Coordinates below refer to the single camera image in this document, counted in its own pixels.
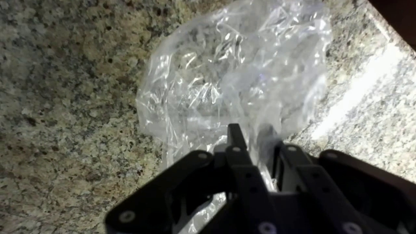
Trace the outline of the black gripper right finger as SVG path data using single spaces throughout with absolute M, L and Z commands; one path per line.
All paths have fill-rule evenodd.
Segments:
M 415 184 L 342 151 L 313 158 L 270 125 L 260 129 L 257 148 L 311 234 L 416 234 Z

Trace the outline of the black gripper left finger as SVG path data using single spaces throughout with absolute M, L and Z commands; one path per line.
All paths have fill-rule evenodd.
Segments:
M 216 194 L 226 195 L 225 206 L 197 234 L 278 233 L 270 194 L 231 124 L 220 150 L 187 154 L 112 208 L 105 234 L 179 234 Z

